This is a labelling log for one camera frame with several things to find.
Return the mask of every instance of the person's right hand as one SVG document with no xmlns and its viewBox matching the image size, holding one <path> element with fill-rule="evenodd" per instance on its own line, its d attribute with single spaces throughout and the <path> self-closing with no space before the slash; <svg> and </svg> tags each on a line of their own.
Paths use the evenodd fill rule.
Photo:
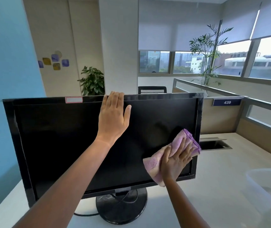
<svg viewBox="0 0 271 228">
<path fill-rule="evenodd" d="M 98 117 L 98 134 L 96 140 L 108 143 L 111 147 L 129 126 L 131 105 L 123 115 L 124 93 L 111 92 L 104 95 Z"/>
<path fill-rule="evenodd" d="M 171 146 L 168 146 L 165 149 L 161 163 L 161 173 L 164 182 L 167 180 L 175 181 L 182 172 L 183 168 L 191 161 L 191 153 L 195 148 L 191 148 L 192 142 L 190 142 L 183 150 L 185 141 L 186 138 L 183 138 L 180 147 L 172 157 L 169 157 Z"/>
</svg>

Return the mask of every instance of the blue wall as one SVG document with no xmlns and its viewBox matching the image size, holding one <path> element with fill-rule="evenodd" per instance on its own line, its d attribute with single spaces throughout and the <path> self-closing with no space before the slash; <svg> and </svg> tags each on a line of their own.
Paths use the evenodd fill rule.
<svg viewBox="0 0 271 228">
<path fill-rule="evenodd" d="M 0 202 L 21 179 L 1 100 L 45 96 L 22 0 L 0 0 Z"/>
</svg>

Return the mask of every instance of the white desk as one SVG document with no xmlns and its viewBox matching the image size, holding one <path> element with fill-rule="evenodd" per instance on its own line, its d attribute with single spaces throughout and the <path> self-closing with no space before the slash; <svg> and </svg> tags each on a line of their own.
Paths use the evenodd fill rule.
<svg viewBox="0 0 271 228">
<path fill-rule="evenodd" d="M 260 215 L 241 193 L 245 187 L 245 172 L 271 168 L 271 154 L 235 133 L 202 135 L 226 138 L 232 149 L 206 151 L 198 157 L 196 178 L 180 181 L 198 212 L 212 228 L 255 227 Z M 166 188 L 147 188 L 147 206 L 141 216 L 124 227 L 179 227 Z M 20 181 L 0 204 L 0 228 L 12 227 L 29 209 Z M 84 199 L 78 213 L 96 212 L 95 198 Z M 114 227 L 100 216 L 73 216 L 69 228 Z"/>
</svg>

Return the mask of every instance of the monitor cable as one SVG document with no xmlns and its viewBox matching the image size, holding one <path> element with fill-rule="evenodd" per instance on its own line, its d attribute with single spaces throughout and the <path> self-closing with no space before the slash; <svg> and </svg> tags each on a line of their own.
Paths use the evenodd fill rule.
<svg viewBox="0 0 271 228">
<path fill-rule="evenodd" d="M 122 199 L 119 199 L 117 196 L 115 196 L 114 194 L 110 194 L 113 198 L 115 198 L 116 200 L 118 200 L 118 203 L 117 205 L 120 203 L 120 202 L 124 202 L 124 203 L 135 203 L 139 197 L 139 193 L 138 193 L 138 190 L 136 189 L 136 199 L 132 202 L 129 202 L 129 201 L 125 201 L 124 199 L 128 196 L 129 192 L 122 198 Z M 99 213 L 95 213 L 95 214 L 77 214 L 77 213 L 73 213 L 74 215 L 76 216 L 80 216 L 80 217 L 92 217 L 92 216 L 96 216 L 96 215 L 99 215 Z"/>
</svg>

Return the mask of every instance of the cleaning cloth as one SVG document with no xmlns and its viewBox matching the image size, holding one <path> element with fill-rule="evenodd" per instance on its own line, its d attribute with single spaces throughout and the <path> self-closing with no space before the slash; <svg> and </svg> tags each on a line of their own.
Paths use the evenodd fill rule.
<svg viewBox="0 0 271 228">
<path fill-rule="evenodd" d="M 159 186 L 162 186 L 162 187 L 165 186 L 165 184 L 163 182 L 162 174 L 161 174 L 161 161 L 162 161 L 164 151 L 165 151 L 166 147 L 171 145 L 172 148 L 171 148 L 171 152 L 169 154 L 169 157 L 173 156 L 177 152 L 183 138 L 186 138 L 184 149 L 187 147 L 187 145 L 191 141 L 193 142 L 191 147 L 192 148 L 194 147 L 195 149 L 191 154 L 192 157 L 200 154 L 201 148 L 200 148 L 199 144 L 194 140 L 191 133 L 189 133 L 186 129 L 183 129 L 174 138 L 172 143 L 162 147 L 155 154 L 153 154 L 153 156 L 143 159 L 143 163 L 144 163 L 146 171 Z"/>
</svg>

